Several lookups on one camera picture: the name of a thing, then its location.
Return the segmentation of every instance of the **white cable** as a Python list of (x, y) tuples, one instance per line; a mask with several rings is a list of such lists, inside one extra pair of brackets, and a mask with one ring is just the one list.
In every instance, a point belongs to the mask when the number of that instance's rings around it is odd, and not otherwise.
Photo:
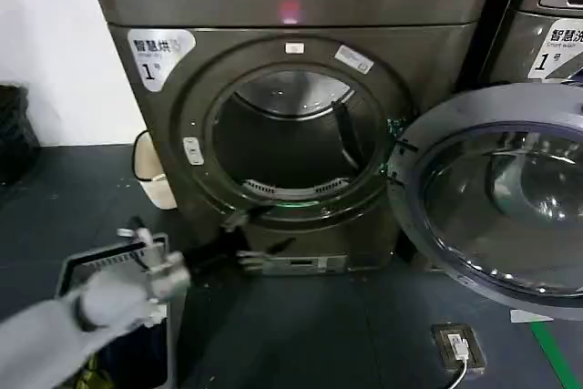
[(459, 373), (459, 375), (457, 376), (457, 378), (455, 379), (455, 381), (453, 383), (451, 383), (449, 386), (447, 386), (447, 389), (454, 389), (455, 387), (457, 387), (462, 380), (464, 380), (465, 374), (467, 373), (467, 359), (464, 359), (464, 365), (462, 367), (462, 372)]
[(464, 380), (464, 377), (467, 374), (467, 361), (470, 358), (470, 350), (467, 344), (467, 340), (462, 339), (462, 336), (460, 336), (459, 334), (457, 333), (448, 334), (447, 338), (449, 339), (449, 342), (452, 345), (455, 358), (464, 363), (462, 366), (462, 372), (459, 373), (459, 375), (457, 376), (453, 383), (447, 386), (447, 389), (454, 389), (460, 384), (462, 380)]

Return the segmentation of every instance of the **white trash can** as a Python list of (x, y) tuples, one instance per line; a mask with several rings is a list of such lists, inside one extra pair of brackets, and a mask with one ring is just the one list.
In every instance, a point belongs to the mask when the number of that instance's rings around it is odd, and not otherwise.
[(176, 209), (176, 200), (147, 131), (136, 137), (132, 156), (134, 177), (139, 181), (149, 200), (161, 210)]

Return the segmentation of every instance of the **green led light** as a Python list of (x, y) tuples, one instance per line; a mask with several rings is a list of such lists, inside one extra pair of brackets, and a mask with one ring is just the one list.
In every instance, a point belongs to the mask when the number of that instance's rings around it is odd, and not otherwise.
[(281, 202), (277, 203), (277, 207), (283, 207), (285, 209), (304, 209), (306, 207), (312, 207), (318, 205), (320, 202), (318, 200), (312, 200), (310, 202)]

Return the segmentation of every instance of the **white wall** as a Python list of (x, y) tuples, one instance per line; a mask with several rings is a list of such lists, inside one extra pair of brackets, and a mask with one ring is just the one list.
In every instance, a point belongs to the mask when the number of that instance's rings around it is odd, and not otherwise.
[(0, 82), (29, 88), (41, 143), (130, 143), (144, 122), (97, 0), (0, 0)]

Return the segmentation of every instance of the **dark floor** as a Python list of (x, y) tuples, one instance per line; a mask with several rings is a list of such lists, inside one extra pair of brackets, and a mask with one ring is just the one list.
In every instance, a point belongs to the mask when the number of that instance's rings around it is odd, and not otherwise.
[[(193, 244), (176, 211), (149, 204), (129, 170), (129, 147), (45, 149), (9, 193), (0, 192), (0, 317), (53, 295), (68, 255), (116, 242), (116, 228), (138, 214)], [(466, 388), (560, 388), (527, 324), (508, 309), (440, 273), (393, 260), (367, 275), (231, 279), (193, 289), (183, 314), (179, 369), (184, 388), (444, 387), (430, 327), (464, 322), (486, 355)], [(583, 324), (550, 322), (583, 382)]]

